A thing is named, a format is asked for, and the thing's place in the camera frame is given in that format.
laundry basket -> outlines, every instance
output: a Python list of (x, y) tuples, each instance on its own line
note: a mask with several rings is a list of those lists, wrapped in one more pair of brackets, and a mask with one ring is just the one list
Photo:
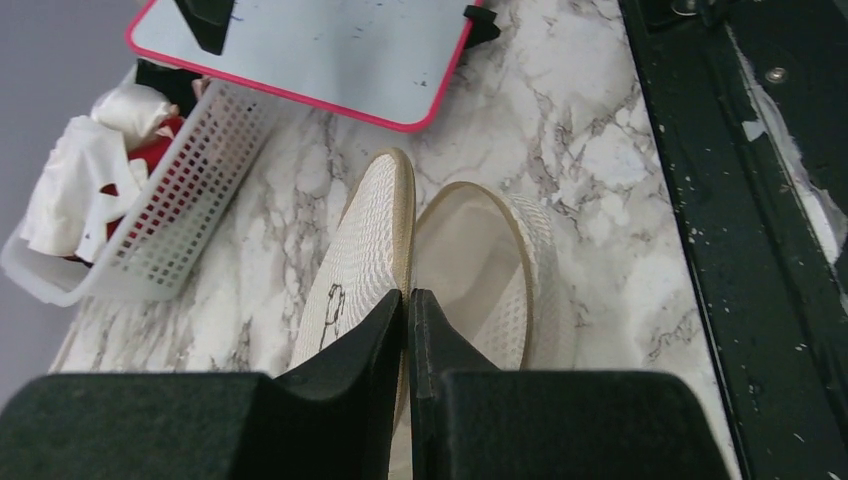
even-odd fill
[(277, 120), (271, 95), (213, 81), (94, 266), (30, 250), (12, 233), (6, 275), (39, 300), (176, 296)]

black metal frame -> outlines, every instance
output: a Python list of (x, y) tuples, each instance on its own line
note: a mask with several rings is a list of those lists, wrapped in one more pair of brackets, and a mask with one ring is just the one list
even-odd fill
[(845, 18), (830, 0), (740, 0), (712, 27), (667, 0), (621, 6), (742, 472), (846, 478), (841, 288), (771, 139), (743, 131), (757, 115), (737, 54), (848, 211)]

shoe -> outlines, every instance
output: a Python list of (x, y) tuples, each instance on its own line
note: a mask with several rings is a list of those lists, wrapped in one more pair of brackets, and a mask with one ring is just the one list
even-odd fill
[(300, 321), (290, 369), (356, 327), (389, 290), (409, 296), (415, 180), (397, 149), (378, 152), (351, 191)]
[[(541, 205), (473, 183), (445, 187), (416, 224), (415, 288), (432, 290), (454, 329), (502, 370), (574, 366), (550, 218)], [(389, 478), (412, 478), (408, 395)]]

marble floor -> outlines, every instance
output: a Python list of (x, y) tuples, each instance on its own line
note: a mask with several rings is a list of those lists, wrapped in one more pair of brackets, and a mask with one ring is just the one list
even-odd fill
[(349, 189), (371, 153), (395, 146), (415, 164), (419, 212), (456, 180), (548, 207), (578, 367), (680, 376), (738, 477), (617, 2), (490, 4), (501, 38), (462, 57), (423, 133), (284, 103), (183, 294), (86, 300), (53, 370), (284, 372)]

